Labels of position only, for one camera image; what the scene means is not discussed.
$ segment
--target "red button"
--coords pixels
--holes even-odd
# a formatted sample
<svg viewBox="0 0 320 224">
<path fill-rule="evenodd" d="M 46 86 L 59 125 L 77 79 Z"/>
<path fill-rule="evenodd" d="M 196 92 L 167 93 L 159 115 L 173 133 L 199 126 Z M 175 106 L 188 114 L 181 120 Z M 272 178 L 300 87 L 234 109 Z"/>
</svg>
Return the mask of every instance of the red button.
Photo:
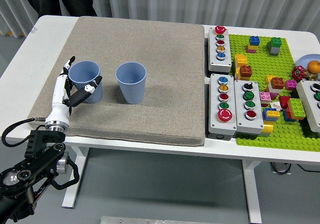
<svg viewBox="0 0 320 224">
<path fill-rule="evenodd" d="M 246 117 L 248 120 L 250 120 L 250 121 L 254 120 L 254 119 L 256 118 L 256 116 L 257 116 L 257 114 L 256 114 L 255 111 L 253 111 L 253 110 L 248 110 L 248 111 L 245 113 L 245 117 Z"/>
<path fill-rule="evenodd" d="M 226 28 L 222 25 L 217 25 L 215 27 L 215 33 L 217 33 L 217 34 L 223 34 L 223 33 L 225 33 L 225 31 L 226 31 Z"/>
<path fill-rule="evenodd" d="M 232 118 L 232 113 L 228 109 L 221 109 L 221 110 L 218 111 L 218 118 L 222 122 L 228 122 Z"/>
<path fill-rule="evenodd" d="M 219 96 L 218 96 L 218 99 L 220 102 L 227 102 L 229 100 L 229 96 L 225 93 L 221 93 Z"/>
<path fill-rule="evenodd" d="M 223 40 L 218 40 L 215 44 L 217 47 L 223 47 L 225 45 L 225 42 Z"/>
</svg>

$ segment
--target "gray cushion pad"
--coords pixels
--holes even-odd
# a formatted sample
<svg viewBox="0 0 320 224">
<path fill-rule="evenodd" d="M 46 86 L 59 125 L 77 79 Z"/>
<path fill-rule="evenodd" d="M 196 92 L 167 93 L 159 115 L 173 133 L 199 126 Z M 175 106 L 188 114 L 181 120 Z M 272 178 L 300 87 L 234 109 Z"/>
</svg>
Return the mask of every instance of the gray cushion pad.
<svg viewBox="0 0 320 224">
<path fill-rule="evenodd" d="M 50 114 L 56 78 L 72 56 L 74 63 L 92 60 L 100 65 L 103 98 L 72 109 L 67 136 L 179 146 L 204 144 L 203 26 L 80 17 L 29 117 Z M 130 61 L 147 69 L 145 97 L 136 105 L 126 103 L 115 77 L 117 67 Z"/>
</svg>

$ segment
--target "orange fruit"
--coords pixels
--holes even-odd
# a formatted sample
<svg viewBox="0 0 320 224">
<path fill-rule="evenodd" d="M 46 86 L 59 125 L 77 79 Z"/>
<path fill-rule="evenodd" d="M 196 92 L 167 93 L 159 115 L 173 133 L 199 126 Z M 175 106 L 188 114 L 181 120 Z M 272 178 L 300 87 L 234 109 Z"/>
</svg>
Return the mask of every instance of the orange fruit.
<svg viewBox="0 0 320 224">
<path fill-rule="evenodd" d="M 309 72 L 313 74 L 319 74 L 320 73 L 320 61 L 312 60 L 308 63 L 307 69 Z"/>
</svg>

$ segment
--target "button panel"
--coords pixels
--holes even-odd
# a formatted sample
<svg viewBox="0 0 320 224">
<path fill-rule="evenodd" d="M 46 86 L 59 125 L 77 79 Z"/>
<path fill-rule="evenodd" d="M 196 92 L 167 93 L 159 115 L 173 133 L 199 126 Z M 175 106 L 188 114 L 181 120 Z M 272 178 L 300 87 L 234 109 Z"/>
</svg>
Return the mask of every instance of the button panel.
<svg viewBox="0 0 320 224">
<path fill-rule="evenodd" d="M 209 28 L 208 31 L 208 69 L 211 72 L 228 74 L 232 59 L 228 30 L 224 26 Z"/>
<path fill-rule="evenodd" d="M 235 80 L 234 93 L 237 132 L 260 134 L 264 128 L 264 120 L 258 83 L 256 81 Z"/>
<path fill-rule="evenodd" d="M 231 75 L 210 76 L 208 130 L 208 138 L 225 141 L 237 130 L 234 77 Z"/>
<path fill-rule="evenodd" d="M 308 120 L 311 131 L 320 134 L 320 92 L 319 81 L 302 80 L 296 85 L 299 98 Z"/>
</svg>

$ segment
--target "robotic arm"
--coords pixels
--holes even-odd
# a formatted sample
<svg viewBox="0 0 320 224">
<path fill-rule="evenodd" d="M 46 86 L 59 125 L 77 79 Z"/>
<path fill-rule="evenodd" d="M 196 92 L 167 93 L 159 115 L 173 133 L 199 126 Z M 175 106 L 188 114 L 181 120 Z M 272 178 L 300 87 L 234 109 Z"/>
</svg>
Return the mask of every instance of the robotic arm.
<svg viewBox="0 0 320 224">
<path fill-rule="evenodd" d="M 5 224 L 8 219 L 17 222 L 33 215 L 39 198 L 50 185 L 62 190 L 76 184 L 80 179 L 78 167 L 70 159 L 63 143 L 66 138 L 65 132 L 70 126 L 71 108 L 87 99 L 97 88 L 102 77 L 98 76 L 71 95 L 73 84 L 68 78 L 68 72 L 74 60 L 74 56 L 68 60 L 56 79 L 51 114 L 47 118 L 36 117 L 19 121 L 9 126 L 1 136 L 3 144 L 7 147 L 16 147 L 26 140 L 28 144 L 24 154 L 25 159 L 0 173 L 0 224 Z M 16 144 L 6 142 L 9 132 L 31 121 L 45 121 L 45 125 L 31 130 L 29 136 Z M 40 127 L 45 127 L 46 130 L 39 130 Z M 59 185 L 55 178 L 59 174 L 67 173 L 68 166 L 73 169 L 74 179 Z M 34 191 L 33 185 L 43 179 L 45 181 L 41 187 Z"/>
</svg>

